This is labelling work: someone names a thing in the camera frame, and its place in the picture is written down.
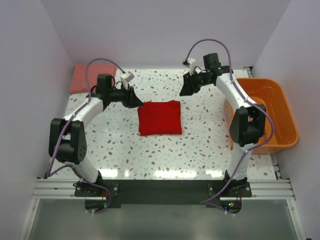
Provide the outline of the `red t-shirt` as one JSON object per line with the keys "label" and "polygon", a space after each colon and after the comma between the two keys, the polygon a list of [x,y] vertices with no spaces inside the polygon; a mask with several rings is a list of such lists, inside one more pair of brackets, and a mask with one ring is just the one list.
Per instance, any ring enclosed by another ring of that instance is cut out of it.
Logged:
{"label": "red t-shirt", "polygon": [[145,102],[137,109],[139,133],[141,136],[181,135],[181,103],[176,100],[167,102]]}

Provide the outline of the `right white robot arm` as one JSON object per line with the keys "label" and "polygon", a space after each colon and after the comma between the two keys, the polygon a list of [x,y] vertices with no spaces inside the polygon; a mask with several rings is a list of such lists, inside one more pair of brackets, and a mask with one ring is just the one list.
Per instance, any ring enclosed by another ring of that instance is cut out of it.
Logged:
{"label": "right white robot arm", "polygon": [[223,187],[211,198],[214,199],[228,188],[243,188],[247,184],[248,165],[253,149],[264,135],[266,123],[265,106],[257,105],[243,90],[233,70],[221,65],[217,53],[203,57],[204,71],[196,71],[196,60],[188,57],[183,65],[189,71],[183,75],[180,96],[198,93],[201,87],[214,85],[226,97],[234,114],[229,125],[229,136],[233,141],[232,158],[224,174]]}

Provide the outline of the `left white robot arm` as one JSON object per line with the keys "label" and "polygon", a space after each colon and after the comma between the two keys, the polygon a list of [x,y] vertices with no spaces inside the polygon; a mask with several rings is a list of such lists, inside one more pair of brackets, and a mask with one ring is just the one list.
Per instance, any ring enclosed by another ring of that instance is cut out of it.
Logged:
{"label": "left white robot arm", "polygon": [[48,153],[51,160],[46,176],[51,177],[58,170],[53,164],[58,161],[64,168],[71,168],[79,177],[79,188],[86,192],[95,191],[106,198],[111,197],[110,191],[103,185],[102,176],[87,158],[86,126],[110,103],[122,103],[132,109],[143,106],[136,96],[134,87],[129,82],[134,78],[132,72],[120,75],[120,88],[110,74],[99,74],[96,85],[89,88],[84,103],[63,118],[54,118],[50,123]]}

